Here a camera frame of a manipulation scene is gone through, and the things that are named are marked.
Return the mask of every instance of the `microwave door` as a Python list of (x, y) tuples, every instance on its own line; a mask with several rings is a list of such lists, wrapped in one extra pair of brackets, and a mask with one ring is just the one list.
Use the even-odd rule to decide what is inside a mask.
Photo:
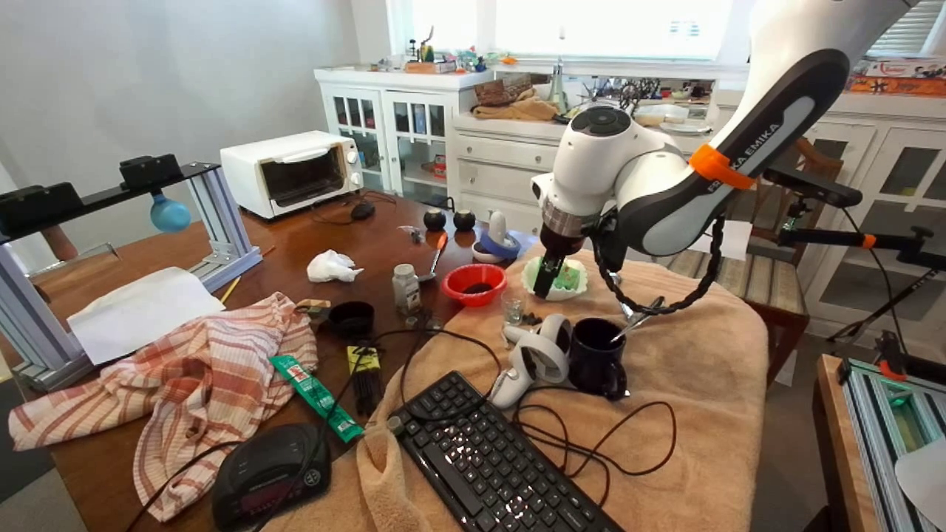
[(310, 152), (298, 149), (289, 157), (260, 163), (267, 192), (274, 205), (294, 205), (334, 194), (347, 185), (338, 149)]

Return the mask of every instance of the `wall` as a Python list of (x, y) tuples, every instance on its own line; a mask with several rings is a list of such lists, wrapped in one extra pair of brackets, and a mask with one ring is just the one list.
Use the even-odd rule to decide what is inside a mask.
[[(8, 177), (8, 172), (0, 166), (0, 194), (17, 189), (14, 180)], [(31, 271), (41, 271), (45, 265), (57, 262), (50, 245), (39, 235), (31, 234), (17, 241), (8, 241), (5, 251), (13, 254), (13, 259), (31, 273)]]
[[(0, 0), (0, 166), (88, 194), (140, 152), (215, 163), (226, 145), (325, 127), (313, 67), (356, 55), (348, 0)], [(147, 205), (66, 231), (121, 245), (150, 231)]]
[(359, 61), (379, 61), (390, 55), (388, 9), (394, 0), (353, 0), (353, 19), (359, 37)]

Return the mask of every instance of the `glass cabinet door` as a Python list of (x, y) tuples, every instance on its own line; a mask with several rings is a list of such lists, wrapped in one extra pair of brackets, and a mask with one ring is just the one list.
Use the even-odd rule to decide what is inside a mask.
[(379, 99), (359, 95), (334, 95), (331, 96), (331, 120), (341, 135), (356, 139), (360, 157), (360, 173), (368, 189), (390, 192), (381, 169), (381, 139), (379, 139)]
[(447, 106), (419, 96), (390, 96), (396, 145), (394, 189), (419, 203), (447, 205)]
[[(844, 120), (820, 120), (814, 124), (804, 139), (824, 157), (839, 158), (836, 183), (861, 189), (854, 180), (861, 177), (857, 169), (872, 148), (875, 127), (870, 124), (844, 124)], [(835, 205), (817, 203), (814, 213), (820, 216), (820, 226), (839, 226), (846, 223), (844, 213)], [(798, 262), (798, 278), (810, 287), (821, 268), (824, 256), (830, 254), (827, 245), (804, 245), (804, 259)]]
[[(925, 226), (923, 251), (946, 256), (946, 130), (891, 130), (872, 169), (866, 172), (863, 203), (854, 210), (863, 234), (913, 235)], [(891, 296), (883, 271), (863, 247), (839, 247), (844, 259), (830, 271), (821, 302), (852, 315), (870, 315)], [(900, 259), (895, 247), (875, 247), (891, 273), (891, 288), (910, 287), (928, 265)], [(934, 278), (895, 303), (913, 334), (938, 334), (946, 324), (946, 279)]]

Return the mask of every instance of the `black cable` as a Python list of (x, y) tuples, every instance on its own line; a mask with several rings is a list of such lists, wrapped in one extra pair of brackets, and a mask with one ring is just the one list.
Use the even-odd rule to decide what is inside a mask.
[[(475, 338), (475, 336), (468, 336), (468, 334), (458, 334), (458, 331), (449, 331), (449, 327), (427, 327), (427, 336), (422, 336), (422, 338), (431, 338), (431, 336), (438, 336), (438, 334), (480, 344), (486, 353), (495, 356), (496, 374), (502, 372), (499, 353), (496, 353), (487, 343), (481, 343), (481, 338)], [(400, 374), (400, 399), (403, 399), (403, 405), (407, 402), (407, 399), (405, 399), (405, 381), (407, 381), (410, 361), (415, 361), (416, 352), (419, 352), (419, 344), (405, 356), (405, 367), (403, 367), (403, 374)]]
[[(566, 448), (566, 464), (560, 466), (563, 471), (569, 471), (569, 455), (572, 455), (572, 452), (583, 457), (580, 466), (569, 471), (572, 479), (576, 479), (591, 461), (606, 469), (606, 489), (604, 489), (604, 495), (601, 495), (601, 505), (606, 501), (608, 483), (611, 483), (608, 466), (616, 466), (616, 469), (623, 471), (623, 474), (650, 474), (650, 471), (662, 469), (662, 466), (674, 457), (674, 452), (676, 452), (676, 438), (681, 438), (676, 430), (681, 430), (681, 429), (676, 429), (676, 411), (674, 411), (671, 402), (644, 402), (644, 405), (632, 408), (631, 412), (623, 412), (594, 445), (583, 445), (583, 443), (574, 443), (574, 439), (569, 438), (569, 421), (563, 418), (563, 412), (555, 412), (555, 411), (548, 408), (548, 405), (524, 405), (524, 399), (517, 402), (511, 421), (520, 424), (533, 439), (548, 443), (548, 445), (554, 445), (554, 448)], [(524, 421), (524, 418), (520, 418), (520, 411), (526, 411), (526, 408), (554, 412), (554, 418), (563, 424), (563, 435), (554, 435), (554, 430), (548, 430), (548, 429), (540, 429), (540, 424)], [(650, 408), (665, 408), (669, 417), (671, 417), (671, 443), (669, 443), (669, 452), (665, 452), (656, 464), (642, 466), (642, 469), (626, 469), (622, 461), (616, 461), (611, 455), (601, 452), (601, 445), (604, 445), (622, 424), (626, 424), (632, 417), (640, 417), (642, 411), (650, 411)]]
[(137, 522), (147, 513), (147, 508), (159, 498), (159, 492), (167, 492), (167, 488), (187, 471), (190, 466), (196, 466), (198, 461), (205, 461), (206, 455), (229, 448), (229, 445), (240, 445), (243, 439), (221, 439), (212, 443), (209, 448), (198, 452), (196, 457), (190, 457), (183, 466), (178, 466), (150, 495), (147, 501), (140, 508), (140, 513), (124, 525), (127, 532), (137, 528)]
[[(616, 223), (616, 216), (619, 216), (616, 210), (606, 213), (604, 220), (601, 220), (601, 226)], [(611, 271), (606, 268), (601, 231), (591, 231), (588, 235), (591, 235), (591, 247), (594, 247), (598, 273), (601, 273), (604, 282), (616, 293), (616, 297), (619, 297), (622, 303), (626, 303), (631, 310), (635, 310), (635, 313), (644, 313), (644, 315), (676, 313), (676, 310), (696, 303), (697, 297), (703, 297), (708, 288), (713, 287), (713, 279), (718, 278), (718, 265), (722, 265), (722, 223), (725, 223), (725, 217), (716, 216), (716, 217), (713, 217), (713, 226), (710, 226), (710, 231), (713, 231), (713, 239), (710, 239), (710, 265), (708, 265), (703, 278), (697, 279), (697, 287), (696, 287), (687, 297), (681, 297), (681, 302), (671, 302), (671, 303), (640, 303), (640, 302), (632, 302), (631, 296), (623, 296), (622, 287), (619, 287), (619, 279), (616, 279)]]
[[(381, 336), (396, 336), (396, 334), (416, 334), (415, 327), (394, 327), (394, 331), (381, 331), (376, 336), (369, 336), (368, 343), (379, 349)], [(353, 381), (359, 372), (348, 372), (348, 378), (342, 381), (341, 392), (331, 402), (331, 411), (325, 412), (325, 418), (331, 418), (331, 412), (338, 411), (338, 405), (342, 402), (342, 395), (348, 392)]]
[[(848, 223), (854, 226), (854, 234), (861, 234), (861, 235), (863, 235), (863, 231), (861, 231), (861, 223), (854, 220), (852, 210), (848, 210), (848, 205), (844, 205), (839, 213), (848, 217)], [(875, 265), (882, 268), (888, 297), (894, 297), (894, 282), (891, 282), (891, 271), (888, 271), (883, 259), (879, 256), (879, 251), (875, 251), (875, 247), (866, 247), (866, 251), (870, 251), (870, 256), (875, 259)], [(900, 349), (907, 353), (907, 343), (904, 343), (904, 331), (901, 331), (901, 324), (900, 324), (895, 303), (891, 306), (891, 322), (894, 322), (894, 327), (895, 327)]]

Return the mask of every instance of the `red bowl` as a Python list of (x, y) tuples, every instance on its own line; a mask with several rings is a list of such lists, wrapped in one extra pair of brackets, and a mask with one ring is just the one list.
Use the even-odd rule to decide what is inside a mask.
[(506, 268), (495, 262), (468, 262), (443, 278), (443, 293), (464, 306), (481, 306), (506, 288)]

